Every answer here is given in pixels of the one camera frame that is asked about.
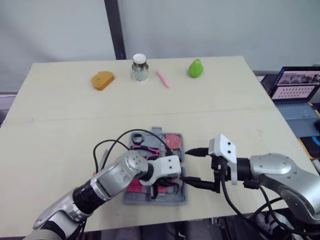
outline black ring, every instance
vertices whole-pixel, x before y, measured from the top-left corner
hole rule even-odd
[[[141,141],[136,141],[135,139],[136,138],[141,138]],[[145,137],[142,136],[142,134],[140,133],[134,133],[132,134],[132,138],[131,138],[132,142],[135,144],[135,145],[140,145],[143,143],[143,141],[145,140]]]

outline laptop screen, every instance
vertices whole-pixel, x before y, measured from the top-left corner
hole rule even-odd
[[[320,67],[283,67],[269,94],[274,102],[304,102],[319,87]]]

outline tool case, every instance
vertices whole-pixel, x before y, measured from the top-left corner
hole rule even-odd
[[[157,135],[166,143],[166,135],[175,135],[179,136],[181,139],[181,145],[178,149],[173,149],[173,154],[179,157],[181,163],[185,160],[185,151],[184,151],[184,142],[183,137],[180,133],[168,133],[162,132],[161,127],[152,127],[152,133]],[[133,136],[135,134],[140,134],[143,136],[143,141],[141,142],[142,146],[147,146],[153,149],[159,150],[159,157],[164,157],[166,148],[162,142],[159,141],[153,135],[147,132],[133,132],[130,137],[129,147],[135,146],[136,144],[133,143]],[[136,149],[136,151],[143,157],[147,157],[151,153],[143,150],[143,149]],[[182,177],[186,175],[186,171],[183,167],[181,167],[181,174]],[[163,205],[163,206],[181,206],[187,203],[187,186],[184,182],[182,182],[179,178],[174,179],[178,185],[177,186],[158,186],[158,195],[156,199],[152,199],[152,186],[143,186],[140,184],[138,179],[134,179],[129,187],[123,191],[122,202],[128,205]]]

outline wooden table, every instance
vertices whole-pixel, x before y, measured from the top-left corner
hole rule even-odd
[[[0,128],[0,237],[30,233],[44,209],[91,177],[94,145],[132,128],[161,126],[164,132],[181,133],[186,150],[207,147],[211,138],[224,133],[239,157],[281,153],[316,173],[242,57],[201,58],[204,73],[197,79],[186,75],[192,60],[150,59],[150,80],[144,84],[130,80],[130,60],[34,64]],[[90,78],[102,70],[116,78],[97,91]],[[166,76],[170,89],[156,70]],[[104,150],[98,149],[98,158]],[[108,161],[123,152],[117,146]],[[209,158],[187,155],[183,166],[188,176],[213,180]],[[259,191],[245,189],[241,182],[227,187],[243,213],[265,203]],[[191,186],[187,190],[184,206],[123,205],[120,194],[94,212],[85,230],[235,214],[223,194]],[[283,201],[274,204],[275,209],[285,206]]]

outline green fruit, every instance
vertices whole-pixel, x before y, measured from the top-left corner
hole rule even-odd
[[[204,71],[204,66],[202,65],[200,59],[194,60],[188,70],[190,77],[193,77],[193,78],[199,77],[203,71]]]

